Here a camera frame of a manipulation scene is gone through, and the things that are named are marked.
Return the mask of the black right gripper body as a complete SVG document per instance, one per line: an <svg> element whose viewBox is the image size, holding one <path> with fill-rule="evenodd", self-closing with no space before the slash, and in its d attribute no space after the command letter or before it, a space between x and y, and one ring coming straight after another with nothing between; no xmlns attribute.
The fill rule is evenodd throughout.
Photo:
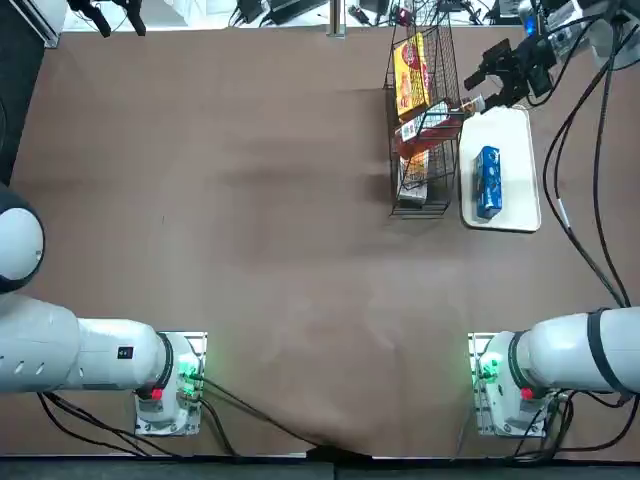
<svg viewBox="0 0 640 480"><path fill-rule="evenodd" d="M539 97L551 90L549 70L555 65L555 54L548 38L534 35L524 39L513 51L515 58L514 97L529 93Z"/></svg>

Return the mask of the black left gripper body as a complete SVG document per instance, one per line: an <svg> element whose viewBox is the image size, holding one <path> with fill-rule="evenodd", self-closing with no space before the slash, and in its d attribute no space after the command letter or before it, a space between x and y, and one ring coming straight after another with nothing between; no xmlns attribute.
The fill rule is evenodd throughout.
<svg viewBox="0 0 640 480"><path fill-rule="evenodd" d="M125 11L139 11L142 6L142 0L68 0L67 4L74 11L88 9L89 7L98 7L106 4L114 4Z"/></svg>

